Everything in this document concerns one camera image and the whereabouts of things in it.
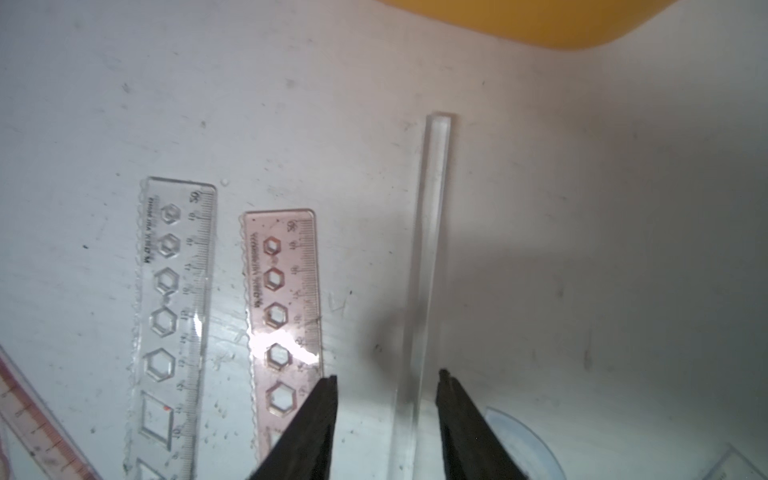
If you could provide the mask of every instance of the hexagon cutout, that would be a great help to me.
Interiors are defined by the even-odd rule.
[[[286,277],[277,268],[270,268],[264,274],[264,286],[273,292],[286,284]]]
[[[163,295],[171,295],[179,290],[179,274],[170,268],[163,268],[154,274],[154,286]]]
[[[275,302],[264,309],[264,322],[276,329],[285,325],[288,321],[288,309]]]
[[[164,476],[157,473],[155,470],[150,468],[149,465],[142,462],[140,459],[136,461],[136,465],[139,469],[138,480],[165,480]]]
[[[169,336],[176,331],[176,318],[176,313],[164,306],[152,312],[149,316],[149,324],[157,335]]]
[[[157,349],[144,356],[144,368],[155,382],[162,382],[174,376],[176,359],[165,349]]]
[[[168,204],[160,209],[160,217],[163,219],[163,222],[171,225],[181,218],[181,209],[176,205]]]
[[[296,408],[296,390],[278,382],[266,391],[266,400],[272,413],[283,416]]]
[[[172,233],[166,233],[157,243],[157,251],[165,258],[171,258],[179,253],[179,247],[181,247],[181,240]]]
[[[283,433],[280,430],[270,430],[270,445],[272,448],[277,445],[278,441],[280,440],[280,437],[283,436]]]
[[[280,240],[275,237],[269,237],[264,240],[264,253],[267,255],[277,255],[282,250]]]
[[[174,410],[146,392],[141,393],[141,430],[147,437],[157,440],[170,452]]]
[[[275,343],[266,351],[266,364],[274,369],[282,370],[291,363],[291,355],[288,349],[279,343]]]

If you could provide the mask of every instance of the white table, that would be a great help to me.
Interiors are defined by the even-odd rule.
[[[767,5],[683,0],[558,52],[369,0],[6,0],[0,342],[121,478],[138,185],[215,183],[199,472],[245,478],[238,216],[312,207],[333,477],[385,478],[424,119],[447,111],[433,366],[570,480],[696,480],[727,442],[768,471]],[[428,424],[416,474],[440,478]]]

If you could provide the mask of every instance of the ruler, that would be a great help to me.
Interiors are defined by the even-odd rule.
[[[11,457],[8,455],[7,438],[5,437],[5,423],[0,419],[0,480],[12,480]]]
[[[101,480],[2,347],[0,416],[51,480]],[[10,478],[11,466],[2,451],[0,469]]]
[[[150,177],[141,201],[130,480],[191,480],[213,269],[216,188]]]
[[[261,458],[323,376],[315,214],[243,215],[253,405]]]
[[[419,174],[419,197],[413,237],[413,257],[406,321],[403,330],[395,421],[389,450],[388,480],[412,480],[416,459],[419,413],[424,378],[439,327],[432,314],[435,272],[439,262],[440,219],[449,164],[452,116],[427,117]]]

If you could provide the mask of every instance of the yellow container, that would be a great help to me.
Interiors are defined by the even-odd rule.
[[[674,0],[381,0],[420,15],[549,48],[588,48],[628,33]]]

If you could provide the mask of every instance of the clear protractor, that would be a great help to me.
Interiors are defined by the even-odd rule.
[[[485,421],[530,480],[565,480],[552,450],[522,422],[490,407],[485,410]]]

